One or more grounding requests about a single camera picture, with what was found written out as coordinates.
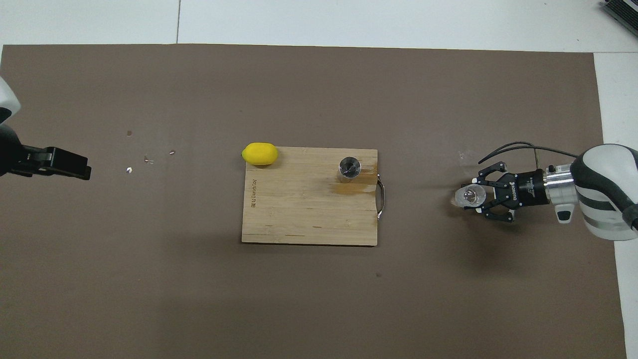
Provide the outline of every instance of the lemon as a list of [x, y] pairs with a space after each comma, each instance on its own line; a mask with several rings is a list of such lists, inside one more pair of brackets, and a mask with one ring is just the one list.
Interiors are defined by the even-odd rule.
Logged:
[[279, 156], [277, 147], [272, 143], [253, 142], [241, 151], [241, 157], [251, 165], [269, 165]]

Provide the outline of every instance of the wood grain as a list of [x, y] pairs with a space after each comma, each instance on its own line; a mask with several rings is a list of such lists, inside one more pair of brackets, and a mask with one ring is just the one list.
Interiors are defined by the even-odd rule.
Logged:
[[[272, 165], [246, 164], [242, 242], [376, 245], [376, 149], [277, 149]], [[348, 156], [361, 173], [342, 183]]]

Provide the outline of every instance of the metal handle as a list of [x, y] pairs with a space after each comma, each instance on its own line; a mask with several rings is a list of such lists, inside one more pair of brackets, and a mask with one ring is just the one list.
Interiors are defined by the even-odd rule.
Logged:
[[381, 175], [376, 174], [376, 185], [381, 188], [381, 209], [376, 212], [376, 220], [381, 219], [381, 213], [383, 213], [383, 209], [385, 208], [385, 186], [383, 182], [381, 182]]

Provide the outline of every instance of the white floor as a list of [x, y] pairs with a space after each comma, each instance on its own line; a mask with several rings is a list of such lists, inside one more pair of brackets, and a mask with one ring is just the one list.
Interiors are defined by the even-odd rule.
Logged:
[[[604, 140], [638, 148], [638, 37], [602, 12], [599, 2], [4, 1], [0, 45], [179, 42], [594, 52]], [[616, 243], [616, 264], [627, 356], [638, 359], [638, 240]]]

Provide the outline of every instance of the wooden cutting board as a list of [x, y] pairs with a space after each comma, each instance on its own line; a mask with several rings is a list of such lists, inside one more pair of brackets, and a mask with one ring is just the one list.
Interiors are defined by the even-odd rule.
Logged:
[[[277, 149], [272, 165], [246, 164], [242, 242], [376, 245], [376, 149]], [[361, 163], [348, 183], [345, 157]]]

